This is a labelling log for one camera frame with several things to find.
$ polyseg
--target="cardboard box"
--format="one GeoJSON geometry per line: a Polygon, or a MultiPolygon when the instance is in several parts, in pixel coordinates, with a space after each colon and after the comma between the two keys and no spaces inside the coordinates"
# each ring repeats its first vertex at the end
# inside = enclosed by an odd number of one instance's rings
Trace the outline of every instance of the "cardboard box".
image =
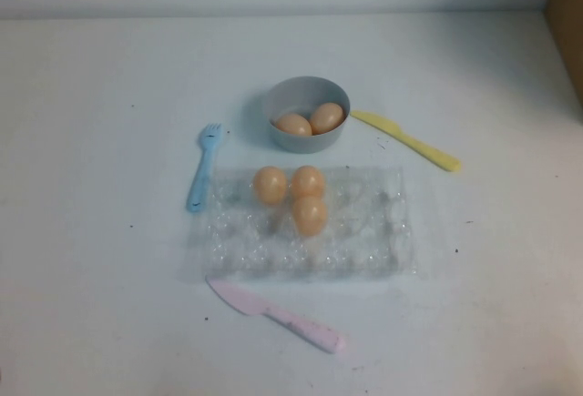
{"type": "Polygon", "coordinates": [[[583,104],[583,0],[548,0],[545,16],[583,104]]]}

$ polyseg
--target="brown egg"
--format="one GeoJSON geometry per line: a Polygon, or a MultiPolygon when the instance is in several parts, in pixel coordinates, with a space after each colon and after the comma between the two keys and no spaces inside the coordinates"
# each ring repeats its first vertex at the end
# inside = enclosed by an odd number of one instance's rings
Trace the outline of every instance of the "brown egg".
{"type": "Polygon", "coordinates": [[[326,179],[316,167],[300,167],[291,178],[291,193],[295,198],[303,198],[305,196],[321,198],[325,189],[326,179]]]}
{"type": "Polygon", "coordinates": [[[314,135],[325,134],[336,129],[344,121],[344,110],[335,103],[324,103],[310,117],[314,135]]]}
{"type": "Polygon", "coordinates": [[[292,135],[308,137],[312,134],[310,123],[300,114],[286,114],[275,122],[275,126],[292,135]]]}
{"type": "Polygon", "coordinates": [[[293,221],[300,235],[318,235],[328,221],[328,208],[320,198],[307,196],[295,201],[292,208],[293,221]]]}
{"type": "Polygon", "coordinates": [[[285,198],[288,179],[277,167],[264,167],[255,173],[253,189],[257,198],[265,205],[277,205],[285,198]]]}

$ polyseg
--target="pink plastic knife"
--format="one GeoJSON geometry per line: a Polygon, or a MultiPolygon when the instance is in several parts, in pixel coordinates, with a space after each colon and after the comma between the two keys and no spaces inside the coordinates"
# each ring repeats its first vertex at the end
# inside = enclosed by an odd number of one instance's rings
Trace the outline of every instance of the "pink plastic knife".
{"type": "Polygon", "coordinates": [[[269,303],[264,298],[235,287],[224,280],[207,278],[207,282],[214,292],[235,310],[248,316],[263,315],[269,317],[328,353],[339,352],[346,345],[343,336],[332,328],[296,316],[277,305],[269,303]]]}

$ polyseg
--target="yellow plastic knife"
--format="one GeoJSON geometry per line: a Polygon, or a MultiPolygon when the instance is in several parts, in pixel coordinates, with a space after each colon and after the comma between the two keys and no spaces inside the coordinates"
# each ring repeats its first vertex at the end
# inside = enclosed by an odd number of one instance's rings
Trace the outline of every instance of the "yellow plastic knife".
{"type": "Polygon", "coordinates": [[[364,123],[367,123],[372,127],[376,127],[377,129],[382,130],[383,132],[389,134],[391,137],[401,141],[403,144],[412,148],[418,154],[426,157],[431,162],[441,167],[443,170],[457,171],[460,167],[462,167],[462,163],[459,162],[459,159],[452,157],[451,155],[447,155],[445,152],[442,152],[435,147],[428,146],[418,139],[408,136],[405,134],[405,132],[403,132],[403,130],[401,130],[399,125],[397,125],[394,121],[389,120],[388,118],[378,116],[372,112],[363,111],[351,111],[350,115],[354,118],[362,120],[364,123]]]}

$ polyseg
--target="egg tray cup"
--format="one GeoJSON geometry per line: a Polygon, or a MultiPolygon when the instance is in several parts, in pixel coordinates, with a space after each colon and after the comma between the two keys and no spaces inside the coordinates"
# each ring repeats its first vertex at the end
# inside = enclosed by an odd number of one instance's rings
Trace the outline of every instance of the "egg tray cup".
{"type": "MultiPolygon", "coordinates": [[[[208,208],[194,218],[192,251],[203,274],[234,278],[379,278],[414,271],[414,247],[400,168],[328,168],[328,223],[301,237],[292,196],[265,207],[257,170],[218,170],[208,208]]],[[[284,169],[288,181],[294,169],[284,169]]]]}

